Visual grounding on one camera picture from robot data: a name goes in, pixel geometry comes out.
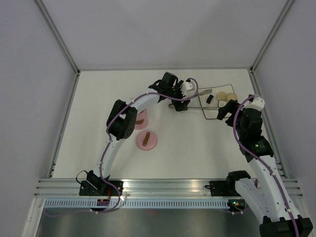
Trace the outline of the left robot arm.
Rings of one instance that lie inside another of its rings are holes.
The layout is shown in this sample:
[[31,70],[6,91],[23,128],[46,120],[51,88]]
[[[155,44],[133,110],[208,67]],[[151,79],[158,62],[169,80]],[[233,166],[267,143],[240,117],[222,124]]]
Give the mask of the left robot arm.
[[198,82],[193,78],[178,80],[177,76],[166,72],[162,79],[149,85],[146,92],[128,101],[116,100],[108,120],[106,133],[108,140],[96,167],[86,172],[86,179],[80,182],[79,195],[106,196],[109,186],[113,187],[120,196],[117,186],[108,181],[112,165],[117,153],[128,139],[136,125],[137,116],[149,106],[157,104],[164,99],[171,100],[177,112],[186,111],[188,104],[198,94]]

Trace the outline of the black white sushi piece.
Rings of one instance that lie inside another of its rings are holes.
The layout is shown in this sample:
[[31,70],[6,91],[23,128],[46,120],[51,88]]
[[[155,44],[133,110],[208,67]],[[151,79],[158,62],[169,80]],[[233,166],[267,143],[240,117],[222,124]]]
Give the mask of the black white sushi piece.
[[210,104],[210,103],[212,102],[213,98],[214,98],[214,96],[213,96],[212,94],[210,94],[210,95],[208,96],[208,98],[206,99],[206,103],[207,103],[207,104]]
[[222,108],[226,106],[227,102],[226,101],[218,101],[218,108]]

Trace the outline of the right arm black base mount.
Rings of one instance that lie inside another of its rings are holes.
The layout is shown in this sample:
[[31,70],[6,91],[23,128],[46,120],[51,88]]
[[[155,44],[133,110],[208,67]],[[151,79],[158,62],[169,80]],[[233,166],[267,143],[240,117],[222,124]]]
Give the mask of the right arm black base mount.
[[228,188],[226,181],[224,180],[213,180],[209,181],[204,188],[210,191],[212,197],[230,197],[231,192]]

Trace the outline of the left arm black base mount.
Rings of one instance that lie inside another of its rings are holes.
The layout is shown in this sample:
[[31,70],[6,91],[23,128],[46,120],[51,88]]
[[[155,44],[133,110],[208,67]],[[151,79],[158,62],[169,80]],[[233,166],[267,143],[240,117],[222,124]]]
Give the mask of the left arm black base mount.
[[111,196],[118,197],[122,194],[123,181],[114,180],[111,181],[111,185],[106,183],[101,183],[99,188],[96,188],[88,181],[82,181],[79,189],[79,196],[82,197],[101,197],[101,196]]

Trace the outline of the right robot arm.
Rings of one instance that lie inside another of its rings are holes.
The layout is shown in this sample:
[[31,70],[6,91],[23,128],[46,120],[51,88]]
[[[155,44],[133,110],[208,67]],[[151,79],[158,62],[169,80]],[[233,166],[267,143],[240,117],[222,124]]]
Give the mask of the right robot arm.
[[238,194],[245,200],[259,222],[262,237],[307,237],[313,230],[312,221],[303,217],[292,202],[277,170],[274,152],[262,135],[264,106],[263,98],[250,95],[242,103],[230,100],[219,108],[218,120],[230,114],[226,124],[232,127],[261,191],[244,170],[228,173],[225,188],[229,194]]

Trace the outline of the metal tongs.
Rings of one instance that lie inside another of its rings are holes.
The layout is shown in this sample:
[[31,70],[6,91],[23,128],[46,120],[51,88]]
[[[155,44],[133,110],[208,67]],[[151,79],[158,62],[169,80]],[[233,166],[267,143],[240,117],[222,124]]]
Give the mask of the metal tongs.
[[206,103],[206,99],[210,94],[212,94],[212,89],[206,89],[202,92],[199,92],[196,98],[198,98],[201,103],[203,102],[208,106],[209,104]]

